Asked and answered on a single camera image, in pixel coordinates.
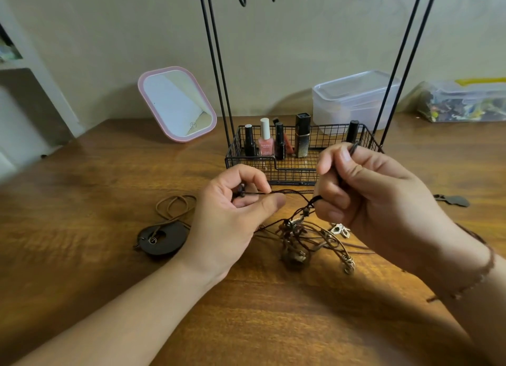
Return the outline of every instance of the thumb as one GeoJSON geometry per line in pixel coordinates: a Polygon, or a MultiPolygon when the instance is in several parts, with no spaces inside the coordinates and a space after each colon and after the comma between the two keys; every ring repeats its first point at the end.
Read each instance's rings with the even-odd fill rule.
{"type": "Polygon", "coordinates": [[[347,146],[342,146],[334,156],[339,176],[362,196],[371,199],[384,196],[396,180],[393,177],[369,170],[352,160],[347,146]]]}
{"type": "Polygon", "coordinates": [[[269,194],[263,197],[261,200],[252,203],[244,208],[241,208],[241,212],[247,216],[247,223],[256,228],[275,212],[281,209],[286,203],[286,197],[284,194],[275,193],[269,194]]]}

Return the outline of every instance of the bracelet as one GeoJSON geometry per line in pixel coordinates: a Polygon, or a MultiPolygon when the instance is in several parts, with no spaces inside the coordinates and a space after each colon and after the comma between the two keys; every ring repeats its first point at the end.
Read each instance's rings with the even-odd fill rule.
{"type": "MultiPolygon", "coordinates": [[[[466,233],[468,233],[469,235],[471,235],[471,237],[477,239],[478,241],[482,242],[487,248],[488,250],[490,251],[490,258],[487,262],[487,264],[485,265],[485,267],[480,271],[480,274],[478,275],[478,277],[475,279],[475,281],[470,284],[470,285],[467,285],[467,286],[463,286],[463,287],[460,287],[459,289],[457,289],[455,292],[451,293],[449,295],[449,297],[451,299],[455,299],[455,300],[459,300],[462,298],[462,295],[465,293],[465,292],[468,292],[469,290],[472,290],[474,289],[477,285],[479,284],[482,284],[485,279],[487,278],[487,276],[489,275],[490,271],[494,268],[495,266],[495,252],[494,252],[494,249],[491,248],[485,241],[482,237],[480,237],[479,235],[477,235],[476,233],[474,233],[473,231],[471,230],[468,230],[466,229],[465,227],[463,226],[460,226],[458,223],[457,223],[457,226],[460,227],[461,229],[463,229],[466,233]]],[[[427,299],[427,302],[428,303],[431,303],[431,302],[434,302],[434,301],[437,301],[438,299],[440,299],[439,297],[437,296],[432,296],[431,298],[428,298],[427,299]]]]}

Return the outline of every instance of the plastic container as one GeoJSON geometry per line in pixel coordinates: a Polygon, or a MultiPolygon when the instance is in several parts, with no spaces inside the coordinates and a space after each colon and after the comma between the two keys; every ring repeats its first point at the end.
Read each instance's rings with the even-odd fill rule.
{"type": "MultiPolygon", "coordinates": [[[[358,120],[372,131],[379,114],[390,74],[370,70],[313,87],[313,121],[316,125],[349,124],[358,120]]],[[[392,111],[400,80],[395,78],[379,121],[384,129],[392,111]]]]}
{"type": "Polygon", "coordinates": [[[429,81],[418,109],[432,122],[506,120],[506,77],[429,81]]]}

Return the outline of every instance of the table surface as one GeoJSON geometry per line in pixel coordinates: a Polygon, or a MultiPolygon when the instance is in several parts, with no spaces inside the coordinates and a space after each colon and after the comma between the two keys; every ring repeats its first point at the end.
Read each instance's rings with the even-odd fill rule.
{"type": "MultiPolygon", "coordinates": [[[[236,118],[235,123],[257,123],[236,118]]],[[[456,221],[506,254],[506,123],[430,124],[396,114],[385,151],[456,221]]],[[[132,249],[155,203],[224,170],[222,120],[173,143],[154,120],[109,120],[0,187],[0,364],[7,365],[161,266],[132,249]]],[[[301,206],[296,195],[275,218],[301,206]]],[[[319,251],[288,271],[275,241],[253,240],[183,319],[153,364],[483,364],[413,275],[355,255],[353,276],[319,251]]]]}

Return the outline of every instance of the pink nail polish bottle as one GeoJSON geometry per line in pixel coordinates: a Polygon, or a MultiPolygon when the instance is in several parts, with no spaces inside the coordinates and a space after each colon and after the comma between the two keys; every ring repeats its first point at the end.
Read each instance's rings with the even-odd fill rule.
{"type": "Polygon", "coordinates": [[[258,147],[260,150],[260,155],[272,155],[273,147],[274,147],[274,139],[271,138],[271,129],[269,126],[269,119],[262,118],[260,120],[260,135],[261,137],[258,139],[258,147]]]}

